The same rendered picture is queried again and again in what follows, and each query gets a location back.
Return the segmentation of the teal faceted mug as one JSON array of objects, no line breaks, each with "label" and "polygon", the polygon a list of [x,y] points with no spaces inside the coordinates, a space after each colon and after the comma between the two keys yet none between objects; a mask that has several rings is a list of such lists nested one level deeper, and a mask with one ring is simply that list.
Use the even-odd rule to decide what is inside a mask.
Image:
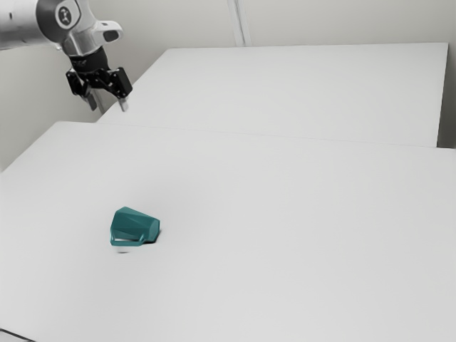
[{"label": "teal faceted mug", "polygon": [[129,207],[118,209],[110,226],[110,244],[140,247],[153,244],[160,235],[160,220]]}]

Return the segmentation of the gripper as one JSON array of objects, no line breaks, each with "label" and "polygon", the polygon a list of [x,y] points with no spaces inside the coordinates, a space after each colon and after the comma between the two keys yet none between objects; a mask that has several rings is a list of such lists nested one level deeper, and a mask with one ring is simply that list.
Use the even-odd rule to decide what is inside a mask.
[{"label": "gripper", "polygon": [[66,72],[66,78],[71,92],[81,97],[92,111],[96,110],[98,105],[90,85],[84,82],[85,75],[88,75],[90,80],[98,80],[103,90],[116,97],[123,112],[128,110],[128,96],[133,91],[133,86],[123,67],[109,69],[108,57],[103,47],[86,56],[70,56],[69,59],[73,70]]}]

